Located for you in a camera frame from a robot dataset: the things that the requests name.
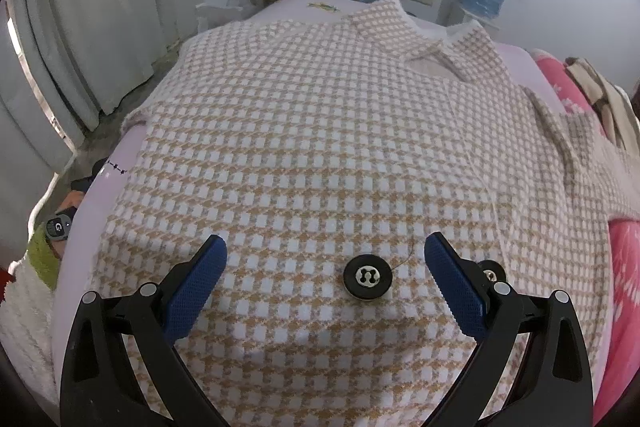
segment white curtain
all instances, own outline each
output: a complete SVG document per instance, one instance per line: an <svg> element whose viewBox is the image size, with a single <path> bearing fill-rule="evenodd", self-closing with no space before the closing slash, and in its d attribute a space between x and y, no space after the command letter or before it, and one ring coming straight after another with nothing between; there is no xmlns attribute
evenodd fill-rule
<svg viewBox="0 0 640 427"><path fill-rule="evenodd" d="M53 113L78 145L77 123L98 125L153 74L167 47L195 32L202 0L20 0L25 54Z"/></svg>
<svg viewBox="0 0 640 427"><path fill-rule="evenodd" d="M41 110L15 54L6 10L0 13L0 266L6 268L24 255L31 209L72 153Z"/></svg>

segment button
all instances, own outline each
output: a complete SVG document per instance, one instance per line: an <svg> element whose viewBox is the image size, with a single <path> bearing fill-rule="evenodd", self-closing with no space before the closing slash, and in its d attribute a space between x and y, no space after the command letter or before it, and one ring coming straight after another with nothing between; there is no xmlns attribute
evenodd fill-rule
<svg viewBox="0 0 640 427"><path fill-rule="evenodd" d="M351 259L342 274L347 291L364 301L382 297L391 286L393 278L387 262L370 253Z"/></svg>

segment pink bedsheet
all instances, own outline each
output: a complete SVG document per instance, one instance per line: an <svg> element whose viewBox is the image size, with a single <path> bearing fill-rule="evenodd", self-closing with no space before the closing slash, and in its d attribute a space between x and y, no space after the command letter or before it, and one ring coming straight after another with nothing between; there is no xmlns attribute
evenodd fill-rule
<svg viewBox="0 0 640 427"><path fill-rule="evenodd" d="M538 50L531 55L567 113L593 110L564 72L561 62ZM620 399L640 367L640 223L609 223L609 240L613 273L612 326L604 376L593 406L594 425Z"/></svg>

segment blue gripper pad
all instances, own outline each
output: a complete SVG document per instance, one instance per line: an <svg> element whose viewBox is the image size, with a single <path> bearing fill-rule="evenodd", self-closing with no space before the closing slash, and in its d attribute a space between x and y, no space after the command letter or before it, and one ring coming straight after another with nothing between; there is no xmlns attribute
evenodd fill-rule
<svg viewBox="0 0 640 427"><path fill-rule="evenodd" d="M226 244L217 238L184 278L165 309L164 338L173 346L189 334L226 267Z"/></svg>
<svg viewBox="0 0 640 427"><path fill-rule="evenodd" d="M424 261L460 330L476 342L482 341L487 333L484 302L437 235L427 237Z"/></svg>

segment floor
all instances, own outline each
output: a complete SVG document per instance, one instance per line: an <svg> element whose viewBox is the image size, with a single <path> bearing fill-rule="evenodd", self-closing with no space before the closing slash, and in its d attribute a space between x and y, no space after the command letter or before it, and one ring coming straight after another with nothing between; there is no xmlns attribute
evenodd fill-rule
<svg viewBox="0 0 640 427"><path fill-rule="evenodd" d="M177 59L178 51L177 48L174 48L154 63L154 74L148 81L125 96L120 105L111 114L100 115L98 127L86 134L84 143L78 149L74 162L60 176L49 199L36 216L34 222L36 227L55 213L68 194L71 181L90 176L94 164L113 152L120 141L120 126L125 116L146 100L171 70Z"/></svg>

